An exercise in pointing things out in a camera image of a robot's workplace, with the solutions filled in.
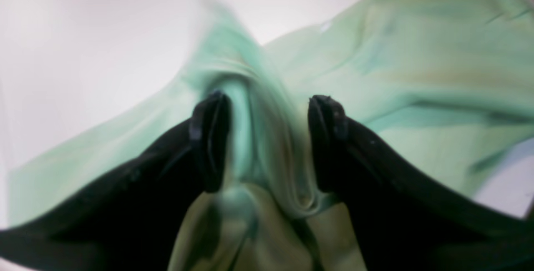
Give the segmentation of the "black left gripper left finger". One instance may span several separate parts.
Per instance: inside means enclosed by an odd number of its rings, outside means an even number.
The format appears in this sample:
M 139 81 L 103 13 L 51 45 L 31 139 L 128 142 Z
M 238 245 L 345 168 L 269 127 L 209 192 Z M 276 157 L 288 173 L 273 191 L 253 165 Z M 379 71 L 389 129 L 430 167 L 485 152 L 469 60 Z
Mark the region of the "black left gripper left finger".
M 38 271 L 165 271 L 188 208 L 221 189 L 230 123 L 229 97 L 211 93 L 139 156 L 1 231 L 1 257 Z

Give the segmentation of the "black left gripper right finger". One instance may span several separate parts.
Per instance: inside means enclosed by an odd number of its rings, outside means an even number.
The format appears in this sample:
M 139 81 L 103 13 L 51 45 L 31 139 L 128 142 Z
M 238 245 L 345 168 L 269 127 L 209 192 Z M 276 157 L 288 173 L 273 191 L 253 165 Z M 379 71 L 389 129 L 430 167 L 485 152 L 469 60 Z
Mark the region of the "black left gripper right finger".
M 532 220 L 426 176 L 329 96 L 310 98 L 307 122 L 318 187 L 348 208 L 369 271 L 532 271 Z

